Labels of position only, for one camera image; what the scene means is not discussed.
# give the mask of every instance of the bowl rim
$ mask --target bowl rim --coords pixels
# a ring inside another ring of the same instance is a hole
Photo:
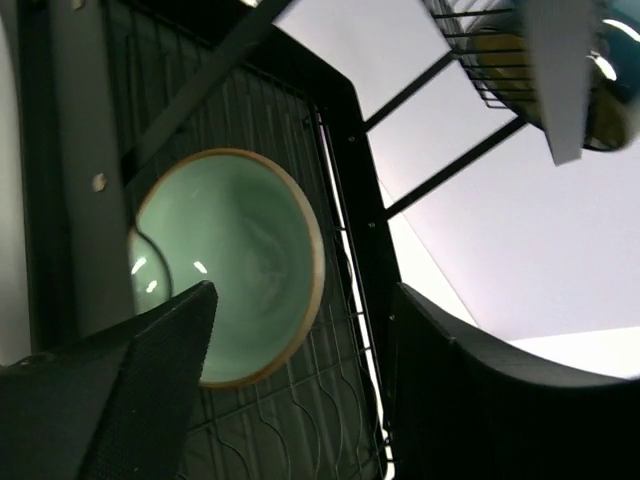
[[[132,226],[129,230],[129,240],[131,241],[134,234],[138,230],[139,220],[144,213],[145,208],[148,206],[153,196],[157,193],[159,188],[169,178],[170,175],[175,173],[176,170],[183,168],[192,162],[203,160],[205,158],[220,156],[240,157],[265,166],[279,177],[279,179],[289,189],[289,192],[293,195],[293,198],[298,204],[298,207],[300,208],[300,211],[304,218],[305,224],[307,226],[307,231],[309,233],[309,240],[311,243],[311,293],[309,295],[307,309],[305,310],[302,320],[299,322],[296,333],[278,355],[276,355],[266,366],[262,367],[256,372],[235,380],[229,380],[225,382],[205,381],[202,380],[201,374],[201,378],[199,381],[200,386],[210,389],[238,388],[250,385],[266,378],[267,376],[278,370],[282,365],[284,365],[287,360],[289,360],[289,358],[293,356],[293,354],[302,346],[309,331],[311,330],[313,322],[315,321],[316,315],[318,314],[318,311],[320,309],[326,274],[324,242],[322,240],[320,225],[318,224],[318,219],[316,218],[309,200],[307,199],[298,183],[291,177],[291,175],[289,175],[289,173],[287,173],[280,165],[275,163],[273,160],[270,160],[267,157],[260,155],[259,153],[251,152],[249,150],[243,150],[240,148],[223,147],[203,150],[180,160],[171,168],[169,168],[164,174],[160,176],[160,178],[151,187],[149,192],[144,196],[142,202],[140,202],[140,206],[138,207],[138,210],[135,214],[135,225]]]

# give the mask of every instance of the screw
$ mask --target screw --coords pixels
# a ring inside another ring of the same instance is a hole
[[[93,180],[91,180],[91,187],[96,193],[103,191],[107,187],[106,175],[104,173],[94,175]]]

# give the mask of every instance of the celadon bowl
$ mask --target celadon bowl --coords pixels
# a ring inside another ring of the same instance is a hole
[[[300,347],[320,306],[324,247],[309,201],[282,168],[244,150],[195,154],[160,178],[136,223],[137,313],[202,280],[216,287],[202,385],[253,383]]]

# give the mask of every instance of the wire basket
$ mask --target wire basket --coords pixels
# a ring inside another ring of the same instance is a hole
[[[212,46],[119,1],[107,4],[118,137],[126,152]],[[386,470],[375,392],[358,329],[350,266],[338,240],[322,125],[313,101],[249,65],[234,70],[127,187],[136,211],[175,163],[215,147],[255,151],[307,195],[326,249],[327,280],[309,336],[286,366],[237,390],[200,391],[178,478],[374,479]]]
[[[508,15],[514,7],[499,5],[500,0],[422,0],[433,18],[438,30],[457,56],[465,74],[473,84],[480,98],[489,108],[509,108],[520,113],[529,108],[527,104],[536,102],[533,74],[526,48],[490,48],[481,49],[471,46],[471,39],[478,37],[496,37],[504,32],[473,31],[473,27],[486,18],[496,15]],[[607,0],[593,0],[597,12],[603,12]],[[594,28],[594,45],[597,51],[603,48],[602,15]],[[485,72],[488,68],[499,67],[510,72],[501,75],[501,80],[489,79]]]

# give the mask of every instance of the bowl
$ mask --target bowl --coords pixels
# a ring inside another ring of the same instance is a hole
[[[521,16],[526,1],[500,0],[492,10],[506,12],[478,16],[464,48],[487,52],[471,57],[479,78],[508,108],[541,128]],[[635,139],[640,125],[640,2],[608,1],[600,31],[588,55],[593,68],[584,148],[615,151]],[[491,53],[496,50],[513,52]]]
[[[317,219],[296,182],[256,153],[216,149],[163,175],[129,242],[137,313],[209,280],[218,292],[203,386],[237,387],[299,348],[325,277]]]

